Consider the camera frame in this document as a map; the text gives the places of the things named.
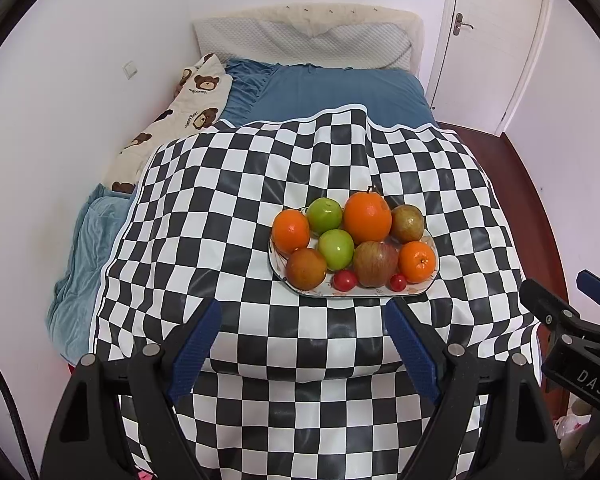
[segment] fruit plate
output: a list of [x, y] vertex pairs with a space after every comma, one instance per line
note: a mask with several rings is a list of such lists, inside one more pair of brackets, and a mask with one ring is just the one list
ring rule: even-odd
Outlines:
[[[436, 279], [438, 275], [438, 271], [440, 270], [440, 258], [438, 257], [438, 250], [436, 249], [436, 245], [433, 242], [433, 237], [425, 229], [424, 235], [422, 236], [422, 240], [426, 243], [431, 249], [433, 249], [434, 254], [436, 255], [436, 270], [434, 270], [431, 277], [422, 282], [422, 283], [408, 283], [407, 288], [405, 288], [401, 292], [394, 292], [387, 286], [379, 286], [377, 288], [371, 288], [366, 286], [356, 285], [348, 292], [341, 292], [333, 288], [331, 285], [331, 280], [333, 279], [334, 273], [331, 271], [327, 271], [327, 277], [324, 281], [315, 288], [311, 290], [299, 290], [292, 286], [288, 280], [286, 279], [286, 258], [280, 254], [275, 246], [273, 245], [273, 241], [269, 237], [269, 263], [271, 264], [271, 268], [277, 277], [280, 278], [283, 282], [285, 282], [286, 286], [296, 291], [301, 296], [318, 296], [320, 298], [384, 298], [391, 296], [416, 296], [417, 294], [422, 294], [426, 292], [426, 290], [431, 286], [433, 280]], [[387, 238], [385, 243], [391, 244], [396, 247], [396, 249], [400, 249], [400, 244], [393, 240], [392, 238]], [[315, 249], [318, 245], [318, 238], [316, 238], [313, 234], [311, 240], [309, 241], [309, 247]]]

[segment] light switch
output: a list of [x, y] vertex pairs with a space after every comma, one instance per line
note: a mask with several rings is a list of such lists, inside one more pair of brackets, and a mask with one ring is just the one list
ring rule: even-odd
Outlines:
[[138, 69], [136, 68], [136, 64], [133, 61], [129, 61], [125, 66], [122, 67], [122, 70], [125, 71], [125, 75], [127, 79], [131, 79], [138, 73]]

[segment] wooden floor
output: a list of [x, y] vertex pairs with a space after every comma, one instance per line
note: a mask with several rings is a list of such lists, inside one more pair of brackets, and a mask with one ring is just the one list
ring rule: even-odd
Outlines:
[[[538, 192], [506, 134], [496, 137], [443, 123], [440, 127], [455, 130], [489, 176], [507, 217], [526, 277], [537, 280], [567, 301], [567, 286], [554, 233]], [[548, 335], [548, 331], [540, 327], [538, 337], [543, 354]], [[544, 396], [554, 418], [566, 413], [567, 391], [557, 388]]]

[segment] door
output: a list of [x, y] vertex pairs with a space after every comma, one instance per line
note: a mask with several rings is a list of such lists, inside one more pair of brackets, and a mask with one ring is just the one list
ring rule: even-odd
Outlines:
[[437, 121], [492, 134], [525, 67], [542, 0], [456, 0], [456, 30], [431, 108]]

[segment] black and white checkered cloth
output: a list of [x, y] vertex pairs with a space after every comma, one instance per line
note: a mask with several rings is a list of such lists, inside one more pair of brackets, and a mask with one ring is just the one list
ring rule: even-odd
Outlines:
[[[202, 298], [222, 301], [222, 329], [178, 420], [211, 480], [394, 480], [432, 406], [415, 392], [382, 323], [388, 298], [300, 297], [272, 275], [270, 226], [319, 196], [344, 204], [375, 186], [415, 204], [440, 273], [408, 297], [423, 322], [479, 356], [530, 361], [533, 316], [522, 272], [484, 172], [455, 133], [382, 128], [360, 105], [307, 120], [217, 123], [158, 149], [104, 268], [92, 325], [102, 359], [160, 343]], [[458, 459], [471, 462], [480, 407]], [[129, 399], [136, 463], [151, 471]]]

